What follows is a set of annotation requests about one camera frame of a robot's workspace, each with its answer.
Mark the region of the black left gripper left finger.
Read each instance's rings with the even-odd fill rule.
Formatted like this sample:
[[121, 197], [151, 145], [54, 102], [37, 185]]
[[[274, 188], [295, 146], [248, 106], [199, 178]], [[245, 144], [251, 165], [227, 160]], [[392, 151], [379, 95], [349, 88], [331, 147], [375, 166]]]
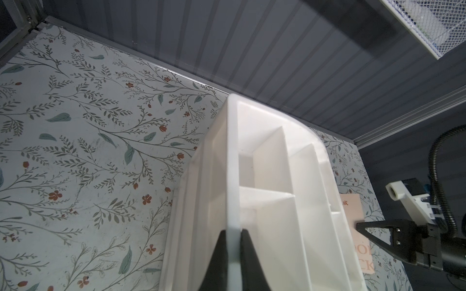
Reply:
[[226, 231], [219, 233], [214, 252], [199, 291], [225, 291], [228, 282]]

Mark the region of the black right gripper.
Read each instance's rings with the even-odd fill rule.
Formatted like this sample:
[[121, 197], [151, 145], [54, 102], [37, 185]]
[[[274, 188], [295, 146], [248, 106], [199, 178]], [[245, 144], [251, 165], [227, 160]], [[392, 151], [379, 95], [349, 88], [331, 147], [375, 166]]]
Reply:
[[[356, 230], [403, 263], [443, 271], [453, 276], [466, 275], [466, 240], [442, 235], [437, 225], [418, 226], [406, 219], [356, 223]], [[386, 230], [388, 238], [370, 230]]]

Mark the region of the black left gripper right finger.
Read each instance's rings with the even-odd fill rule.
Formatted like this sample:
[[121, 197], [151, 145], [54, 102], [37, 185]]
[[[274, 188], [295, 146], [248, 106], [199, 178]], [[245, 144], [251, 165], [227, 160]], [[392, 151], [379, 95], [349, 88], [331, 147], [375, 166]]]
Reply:
[[248, 230], [241, 231], [240, 264], [242, 291], [271, 291]]

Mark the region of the beige good luck postcard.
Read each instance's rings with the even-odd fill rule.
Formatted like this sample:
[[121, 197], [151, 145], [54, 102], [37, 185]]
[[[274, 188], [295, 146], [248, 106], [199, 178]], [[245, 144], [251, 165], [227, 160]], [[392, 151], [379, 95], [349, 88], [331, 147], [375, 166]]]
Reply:
[[359, 194], [341, 194], [342, 206], [351, 231], [353, 244], [363, 274], [374, 274], [374, 263], [369, 239], [356, 230], [357, 223], [365, 221]]

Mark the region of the white desk drawer organizer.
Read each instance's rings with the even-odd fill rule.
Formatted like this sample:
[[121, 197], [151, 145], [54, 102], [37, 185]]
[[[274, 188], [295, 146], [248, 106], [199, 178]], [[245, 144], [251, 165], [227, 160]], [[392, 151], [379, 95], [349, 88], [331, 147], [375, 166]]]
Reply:
[[160, 290], [198, 291], [225, 230], [226, 291], [242, 291], [243, 229], [271, 291], [366, 289], [320, 137], [231, 94], [174, 192]]

